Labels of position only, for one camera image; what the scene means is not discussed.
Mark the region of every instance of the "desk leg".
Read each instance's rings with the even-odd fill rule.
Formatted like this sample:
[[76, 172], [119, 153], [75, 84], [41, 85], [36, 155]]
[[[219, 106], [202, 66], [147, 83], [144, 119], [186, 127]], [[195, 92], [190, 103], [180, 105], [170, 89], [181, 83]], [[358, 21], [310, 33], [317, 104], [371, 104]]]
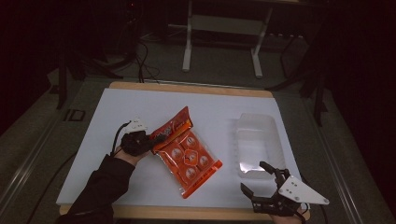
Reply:
[[259, 41], [257, 42], [256, 48], [251, 50], [251, 59], [253, 61], [254, 74], [256, 78], [262, 78], [262, 67], [260, 66], [259, 52], [262, 47], [262, 41], [265, 37], [265, 32], [267, 30], [268, 22], [271, 18], [273, 9], [270, 7], [267, 11], [267, 15], [265, 17], [265, 21], [262, 23], [262, 29], [259, 34]]
[[187, 18], [187, 43], [186, 49], [184, 50], [184, 60], [183, 60], [183, 72], [190, 71], [190, 61], [191, 61], [191, 9], [192, 9], [192, 1], [189, 1], [189, 15]]

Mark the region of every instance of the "orange snack package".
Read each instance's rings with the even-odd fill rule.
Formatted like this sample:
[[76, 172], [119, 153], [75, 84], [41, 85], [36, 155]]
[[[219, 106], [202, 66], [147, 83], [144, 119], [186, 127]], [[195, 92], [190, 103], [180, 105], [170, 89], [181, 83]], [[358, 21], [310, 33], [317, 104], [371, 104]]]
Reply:
[[150, 137], [166, 135], [163, 143], [152, 149], [153, 154], [163, 162], [180, 184], [181, 196], [186, 199], [192, 195], [221, 166], [203, 141], [192, 131], [189, 109], [185, 106]]

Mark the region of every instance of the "translucent tray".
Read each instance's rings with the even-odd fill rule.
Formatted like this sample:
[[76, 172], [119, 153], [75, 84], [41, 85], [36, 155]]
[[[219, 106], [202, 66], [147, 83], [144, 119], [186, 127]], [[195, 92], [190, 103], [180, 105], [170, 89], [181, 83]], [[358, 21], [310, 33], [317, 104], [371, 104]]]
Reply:
[[242, 114], [236, 122], [238, 174], [243, 178], [271, 179], [260, 167], [266, 161], [275, 168], [285, 169], [285, 157], [275, 120], [261, 114]]

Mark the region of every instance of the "black sleeve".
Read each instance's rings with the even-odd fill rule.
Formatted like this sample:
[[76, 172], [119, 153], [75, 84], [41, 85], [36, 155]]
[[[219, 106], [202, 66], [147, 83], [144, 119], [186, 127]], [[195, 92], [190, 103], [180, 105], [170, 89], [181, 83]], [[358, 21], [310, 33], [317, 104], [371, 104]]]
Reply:
[[111, 204], [128, 190], [133, 171], [130, 163], [106, 155], [68, 213], [59, 217], [57, 223], [113, 223]]

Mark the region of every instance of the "person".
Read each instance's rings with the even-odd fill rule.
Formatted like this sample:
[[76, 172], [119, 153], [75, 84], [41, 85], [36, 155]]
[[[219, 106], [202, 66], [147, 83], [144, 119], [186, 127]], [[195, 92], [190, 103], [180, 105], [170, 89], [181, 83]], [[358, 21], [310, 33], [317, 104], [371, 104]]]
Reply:
[[[79, 194], [67, 214], [59, 216], [57, 224], [113, 223], [113, 204], [127, 192], [130, 177], [136, 165], [149, 154], [146, 151], [132, 156], [122, 147], [105, 155], [99, 168], [92, 172], [86, 187]], [[297, 217], [270, 216], [275, 224], [300, 224]]]

